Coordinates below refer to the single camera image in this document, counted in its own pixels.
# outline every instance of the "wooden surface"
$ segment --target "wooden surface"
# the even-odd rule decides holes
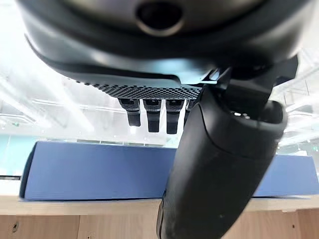
[[[80,216],[0,216],[0,238],[77,239],[79,222]]]
[[[317,209],[244,212],[223,239],[318,239],[318,222]],[[156,214],[0,216],[0,238],[157,239],[155,226]]]
[[[319,239],[319,209],[298,211],[303,239]]]
[[[298,214],[282,211],[246,212],[223,239],[301,239]]]
[[[0,196],[0,215],[120,215],[157,213],[160,200],[119,202],[22,202],[16,196]],[[319,195],[310,199],[252,199],[246,212],[294,211],[319,208]]]

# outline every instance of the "blue panel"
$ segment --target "blue panel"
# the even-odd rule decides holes
[[[277,155],[254,196],[311,195],[319,193],[318,187],[312,157]]]
[[[39,142],[25,198],[160,198],[175,149]]]
[[[175,151],[38,142],[24,198],[49,201],[161,198]],[[317,193],[319,184],[311,157],[278,155],[255,196]]]

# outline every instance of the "hole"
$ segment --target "hole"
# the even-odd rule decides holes
[[[141,30],[152,35],[171,35],[180,29],[161,34],[161,31],[173,29],[181,22],[182,10],[169,2],[148,2],[137,9],[137,19]]]

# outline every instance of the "ceiling light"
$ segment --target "ceiling light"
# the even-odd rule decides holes
[[[50,70],[47,68],[47,66],[44,66],[44,70],[48,72]],[[44,83],[44,85],[49,89],[53,95],[63,104],[74,116],[74,119],[87,131],[94,131],[94,127],[91,124],[91,122],[86,118],[86,116],[83,114],[83,112],[79,109],[79,106],[74,103],[71,98],[68,96],[66,91],[64,90],[64,87],[61,83],[61,81],[58,81],[57,78],[60,77],[61,75],[54,72],[53,70],[50,71],[50,75],[53,75],[55,77],[52,77],[50,79],[50,83]]]
[[[299,142],[303,142],[306,141],[307,139],[313,139],[313,138],[318,138],[319,137],[319,132],[309,132],[309,133],[303,133],[303,134],[299,134],[296,136],[292,136],[289,138],[283,138],[280,142],[279,142],[279,146],[284,146],[284,145],[290,145],[290,144],[295,144],[295,143],[299,143]]]
[[[307,126],[311,126],[315,123],[318,123],[319,122],[319,119],[306,119],[306,120],[302,120],[298,123],[295,123],[295,124],[292,124],[291,126],[288,126],[285,130],[284,130],[284,133],[287,133],[287,132],[290,132],[290,131],[296,131],[297,129],[300,129],[300,128],[304,128],[304,127],[307,127]]]
[[[131,126],[130,132],[131,132],[131,134],[135,134],[136,133],[136,126]]]
[[[297,103],[288,106],[286,108],[286,112],[291,112],[294,111],[298,108],[300,108],[301,106],[305,106],[305,105],[310,105],[313,103],[319,102],[319,97],[316,95],[312,95],[312,96],[306,96],[304,98],[302,98],[300,101],[298,101]]]
[[[5,92],[0,92],[0,99],[2,99],[7,104],[11,105],[12,107],[16,108],[18,111],[24,113],[25,115],[29,116],[30,118],[34,119],[36,123],[41,127],[51,127],[52,124],[45,119],[44,117],[32,112],[28,107],[21,104],[20,102],[16,101],[10,95]]]

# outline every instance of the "perforated grille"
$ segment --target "perforated grille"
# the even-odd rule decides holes
[[[145,86],[99,85],[94,87],[112,97],[122,99],[157,99],[157,100],[191,100],[196,99],[200,87],[153,88]]]

